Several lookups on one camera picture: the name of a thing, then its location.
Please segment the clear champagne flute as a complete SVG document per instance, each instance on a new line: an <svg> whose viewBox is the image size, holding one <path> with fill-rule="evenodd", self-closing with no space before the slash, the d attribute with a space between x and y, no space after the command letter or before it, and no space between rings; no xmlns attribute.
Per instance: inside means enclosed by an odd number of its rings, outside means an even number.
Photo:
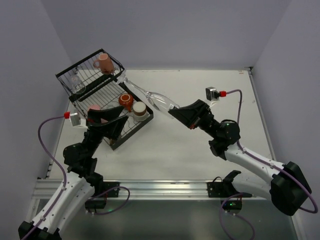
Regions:
<svg viewBox="0 0 320 240"><path fill-rule="evenodd" d="M161 112L165 116L167 116L170 119L174 119L174 117L169 113L169 110L172 110L174 108L180 108L178 104L176 104L173 100L171 100L169 97L152 91L147 91L140 86L136 85L132 81L130 81L125 73L122 73L117 78L117 84L125 84L128 88L132 88L134 90L137 90L141 92L146 100L149 102L149 104L157 111Z"/></svg>

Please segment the white and brown tumbler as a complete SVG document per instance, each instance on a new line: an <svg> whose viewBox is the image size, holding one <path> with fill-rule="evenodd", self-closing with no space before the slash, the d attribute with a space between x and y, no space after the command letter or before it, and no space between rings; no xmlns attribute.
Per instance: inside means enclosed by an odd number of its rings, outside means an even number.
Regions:
<svg viewBox="0 0 320 240"><path fill-rule="evenodd" d="M142 101L137 101L133 104L132 106L133 110L133 118L137 122L143 122L144 120L147 119L148 114L147 114L147 106L144 102Z"/></svg>

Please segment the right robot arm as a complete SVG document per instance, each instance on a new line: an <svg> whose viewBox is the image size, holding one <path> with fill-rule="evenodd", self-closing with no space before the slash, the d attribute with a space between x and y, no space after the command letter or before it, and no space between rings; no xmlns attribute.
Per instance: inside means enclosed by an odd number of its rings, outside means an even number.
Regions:
<svg viewBox="0 0 320 240"><path fill-rule="evenodd" d="M238 123L229 119L217 121L204 101L198 99L185 107L172 106L168 113L187 128L200 128L211 136L208 144L213 155L245 168L264 181L235 183L238 173L234 171L224 179L232 191L270 200L287 216L302 210L303 203L312 199L312 190L297 164L292 161L284 164L241 146Z"/></svg>

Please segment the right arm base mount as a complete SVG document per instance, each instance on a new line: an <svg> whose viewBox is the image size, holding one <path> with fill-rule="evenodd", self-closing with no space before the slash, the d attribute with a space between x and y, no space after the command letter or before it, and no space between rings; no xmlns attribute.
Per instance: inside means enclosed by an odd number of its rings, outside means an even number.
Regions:
<svg viewBox="0 0 320 240"><path fill-rule="evenodd" d="M237 196L236 200L228 200L226 203L223 203L227 197L240 194L240 192L236 190L233 181L234 178L241 173L239 170L233 170L224 178L217 176L212 181L206 183L208 197L220 198L222 209L228 213L238 214L243 207L242 198L253 197L252 194L244 192L242 195Z"/></svg>

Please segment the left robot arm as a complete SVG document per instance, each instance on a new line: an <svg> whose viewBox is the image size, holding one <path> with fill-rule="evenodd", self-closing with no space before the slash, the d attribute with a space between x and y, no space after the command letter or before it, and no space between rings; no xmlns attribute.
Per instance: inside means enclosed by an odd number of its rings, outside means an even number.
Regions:
<svg viewBox="0 0 320 240"><path fill-rule="evenodd" d="M84 139L63 150L64 163L68 168L61 168L61 184L30 222L21 223L18 228L21 240L61 239L64 227L87 201L110 197L111 192L123 188L119 183L106 188L103 176L95 171L98 160L93 157L104 138L119 138L128 119L127 115L121 114L123 109L121 105L109 109L90 108L86 120L69 111L62 115L73 126L86 128Z"/></svg>

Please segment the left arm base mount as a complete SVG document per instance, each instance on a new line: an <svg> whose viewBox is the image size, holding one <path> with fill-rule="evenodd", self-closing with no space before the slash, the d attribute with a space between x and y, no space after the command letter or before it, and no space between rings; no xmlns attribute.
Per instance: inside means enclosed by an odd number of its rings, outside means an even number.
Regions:
<svg viewBox="0 0 320 240"><path fill-rule="evenodd" d="M96 172L87 176L85 179L94 188L93 195L89 197L84 204L85 210L91 215L105 216L115 213L126 206L129 202L131 191L127 187L121 186L118 181L104 182L103 176ZM120 190L125 190L127 192L125 201L114 209L105 212L98 212L99 209L104 209L106 207L108 198L117 198Z"/></svg>

